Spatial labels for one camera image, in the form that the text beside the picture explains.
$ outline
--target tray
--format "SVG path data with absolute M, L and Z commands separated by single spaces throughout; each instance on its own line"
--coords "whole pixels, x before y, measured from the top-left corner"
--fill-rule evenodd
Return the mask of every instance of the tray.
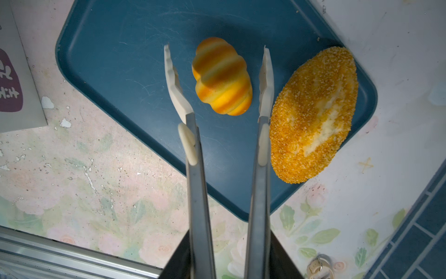
M 195 93 L 191 64 L 201 40 L 221 37 L 244 57 L 253 87 L 249 110 L 219 115 Z M 307 0 L 77 0 L 56 45 L 60 71 L 74 87 L 185 174 L 180 123 L 165 83 L 170 43 L 184 95 L 200 127 L 208 193 L 247 221 L 259 116 L 263 46 L 271 51 L 275 93 L 319 51 L 342 46 Z M 359 92 L 350 139 L 372 116 L 376 89 L 357 65 Z M 274 172 L 271 212 L 298 188 Z

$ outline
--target purple label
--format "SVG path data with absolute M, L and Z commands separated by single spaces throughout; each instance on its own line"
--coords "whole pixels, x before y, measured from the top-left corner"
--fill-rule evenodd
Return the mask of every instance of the purple label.
M 0 112 L 18 112 L 22 106 L 19 77 L 6 52 L 0 49 Z

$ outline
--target bread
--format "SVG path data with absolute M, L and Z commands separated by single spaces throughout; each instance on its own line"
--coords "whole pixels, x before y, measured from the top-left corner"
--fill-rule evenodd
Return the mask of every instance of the bread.
M 192 73 L 200 100 L 220 114 L 245 113 L 251 105 L 252 85 L 243 57 L 216 37 L 202 41 L 195 54 Z
M 301 183 L 328 166 L 351 129 L 357 95 L 346 48 L 323 50 L 293 73 L 271 116 L 271 165 L 280 179 Z

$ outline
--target table surface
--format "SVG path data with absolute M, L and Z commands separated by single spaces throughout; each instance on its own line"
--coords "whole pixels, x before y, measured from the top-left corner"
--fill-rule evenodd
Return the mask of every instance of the table surface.
M 63 79 L 54 46 L 71 4 L 11 0 L 54 107 L 49 126 L 0 134 L 0 225 L 163 267 L 188 229 L 186 179 Z M 321 253 L 336 278 L 359 279 L 446 157 L 445 96 L 432 93 L 444 92 L 446 2 L 314 5 L 371 76 L 378 107 L 271 224 L 302 273 Z M 218 278 L 242 277 L 248 225 L 211 198 L 210 211 Z

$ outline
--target metal tongs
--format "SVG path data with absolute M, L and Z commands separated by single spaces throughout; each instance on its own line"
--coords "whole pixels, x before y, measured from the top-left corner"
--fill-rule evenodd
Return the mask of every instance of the metal tongs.
M 170 98 L 182 121 L 178 125 L 178 133 L 186 154 L 190 226 L 159 278 L 216 279 L 200 132 L 195 122 L 194 110 L 183 96 L 169 45 L 164 46 L 164 68 Z M 274 75 L 269 49 L 266 47 L 259 79 L 259 130 L 252 177 L 244 277 L 245 279 L 303 278 L 271 232 L 269 224 L 271 172 L 269 118 L 273 107 Z

